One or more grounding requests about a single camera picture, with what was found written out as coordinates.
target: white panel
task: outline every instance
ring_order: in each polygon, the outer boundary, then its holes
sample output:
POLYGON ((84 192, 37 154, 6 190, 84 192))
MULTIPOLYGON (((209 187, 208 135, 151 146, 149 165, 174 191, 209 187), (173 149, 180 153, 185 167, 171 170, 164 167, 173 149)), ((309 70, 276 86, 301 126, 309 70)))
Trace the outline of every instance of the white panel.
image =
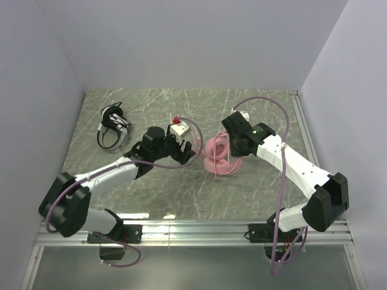
POLYGON ((35 1, 0 1, 1 289, 19 289, 37 208, 62 168, 82 87, 35 1))
POLYGON ((348 178, 346 218, 370 289, 386 289, 387 2, 350 0, 301 91, 319 161, 348 178))
POLYGON ((347 0, 37 0, 91 88, 299 89, 347 0))

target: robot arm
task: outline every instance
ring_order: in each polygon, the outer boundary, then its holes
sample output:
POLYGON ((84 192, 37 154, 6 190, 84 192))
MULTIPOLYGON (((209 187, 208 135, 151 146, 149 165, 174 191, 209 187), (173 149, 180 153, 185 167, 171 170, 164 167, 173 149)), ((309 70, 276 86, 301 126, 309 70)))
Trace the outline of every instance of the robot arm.
POLYGON ((61 173, 41 203, 39 213, 46 218, 51 210, 50 224, 63 237, 86 230, 123 240, 123 221, 111 210, 89 208, 90 201, 118 184, 140 178, 153 168, 156 160, 171 156, 180 164, 186 164, 195 155, 191 143, 184 141, 189 131, 189 126, 178 120, 168 126, 166 133, 160 127, 150 127, 143 139, 117 161, 75 176, 61 173), (65 190, 69 190, 68 193, 51 209, 65 190))
MULTIPOLYGON (((301 189, 308 202, 282 209, 279 216, 282 232, 308 226, 325 231, 348 209, 348 181, 341 173, 333 176, 318 168, 283 143, 267 125, 259 123, 252 127, 240 112, 228 116, 222 124, 229 134, 232 156, 253 154, 282 171, 281 148, 284 147, 286 176, 301 189)), ((268 223, 273 223, 274 216, 268 223)))

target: purple cable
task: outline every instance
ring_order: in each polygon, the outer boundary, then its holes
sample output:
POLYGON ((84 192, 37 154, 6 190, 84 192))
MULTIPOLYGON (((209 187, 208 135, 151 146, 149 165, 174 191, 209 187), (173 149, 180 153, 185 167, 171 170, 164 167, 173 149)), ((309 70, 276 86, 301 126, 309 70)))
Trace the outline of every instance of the purple cable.
MULTIPOLYGON (((268 98, 268 97, 251 97, 251 98, 247 98, 247 99, 239 102, 235 107, 233 107, 233 110, 235 110, 237 107, 239 107, 241 104, 243 104, 243 103, 245 103, 247 101, 256 100, 256 99, 270 101, 270 102, 276 104, 281 109, 281 111, 284 113, 285 119, 286 119, 286 127, 285 127, 285 132, 284 132, 283 136, 281 137, 281 140, 282 140, 282 142, 285 142, 286 136, 288 135, 288 132, 289 132, 289 124, 290 124, 290 122, 289 122, 289 115, 288 115, 287 111, 285 110, 285 108, 280 103, 278 103, 276 100, 273 100, 273 99, 268 98)), ((281 204, 282 204, 282 198, 284 196, 285 180, 286 180, 286 159, 285 159, 285 148, 284 148, 284 146, 281 147, 281 157, 282 157, 281 187, 279 189, 279 194, 278 194, 277 209, 276 209, 276 220, 275 220, 275 226, 274 226, 272 258, 270 260, 270 274, 272 276, 275 276, 278 273, 278 270, 280 269, 282 264, 284 264, 285 262, 289 262, 290 260, 293 260, 296 256, 299 255, 299 253, 302 251, 303 246, 305 245, 305 240, 306 240, 306 237, 307 237, 307 230, 305 230, 305 237, 304 237, 304 240, 301 243, 301 246, 300 246, 298 252, 292 258, 290 258, 287 261, 285 261, 286 256, 289 254, 290 250, 292 249, 292 247, 294 246, 294 244, 296 243, 296 241, 299 239, 299 237, 301 236, 302 232, 304 231, 304 228, 301 229, 300 233, 297 235, 297 237, 289 245, 289 248, 285 252, 285 254, 282 257, 282 259, 278 262, 278 267, 275 268, 275 262, 276 262, 275 261, 275 257, 276 257, 276 250, 277 250, 277 244, 278 244, 279 214, 281 212, 281 204)))
MULTIPOLYGON (((187 167, 188 165, 191 165, 193 162, 195 162, 199 156, 201 155, 201 151, 203 150, 203 134, 199 128, 199 126, 194 122, 192 121, 191 119, 188 119, 186 117, 178 117, 179 120, 184 120, 184 121, 188 121, 190 122, 191 124, 193 124, 193 126, 196 128, 196 130, 198 131, 199 133, 199 136, 200 136, 200 147, 198 149, 198 152, 186 163, 186 164, 182 164, 182 165, 179 165, 179 166, 167 166, 167 165, 161 165, 161 164, 157 164, 157 163, 152 163, 152 162, 149 162, 149 161, 142 161, 142 160, 136 160, 136 161, 133 161, 133 160, 130 160, 130 161, 125 161, 125 162, 122 162, 118 165, 112 165, 110 167, 107 167, 105 169, 102 169, 96 173, 93 173, 92 175, 90 175, 88 178, 82 178, 76 182, 74 182, 73 184, 71 184, 69 187, 67 187, 56 199, 55 201, 53 202, 52 206, 50 207, 47 215, 46 215, 46 223, 45 223, 45 228, 46 230, 49 232, 49 233, 57 233, 57 230, 52 230, 50 228, 50 220, 51 220, 51 217, 53 215, 53 211, 55 209, 55 207, 58 205, 58 203, 62 200, 62 198, 64 198, 73 188, 75 188, 76 186, 78 185, 81 185, 81 183, 87 181, 87 180, 91 180, 91 179, 94 179, 106 172, 109 172, 109 171, 112 171, 113 169, 116 169, 117 166, 120 167, 120 166, 125 166, 125 165, 130 165, 130 164, 146 164, 146 165, 150 165, 150 166, 155 166, 155 167, 161 167, 161 168, 165 168, 165 169, 180 169, 180 168, 183 168, 183 167, 187 167)), ((94 234, 100 234, 102 238, 105 238, 105 239, 108 239, 106 236, 104 236, 103 234, 101 233, 96 233, 94 232, 94 234)), ((120 245, 122 245, 122 243, 120 242, 117 242, 117 241, 113 241, 114 243, 118 243, 120 245)), ((140 252, 139 249, 137 249, 136 247, 134 246, 129 246, 128 245, 128 248, 132 248, 133 250, 136 250, 138 253, 140 252)), ((134 265, 135 263, 138 262, 138 260, 140 260, 140 257, 141 257, 141 253, 139 253, 139 258, 131 263, 131 264, 128 264, 128 265, 113 265, 113 264, 109 264, 111 266, 114 266, 114 267, 119 267, 119 268, 123 268, 125 266, 132 266, 134 265)))

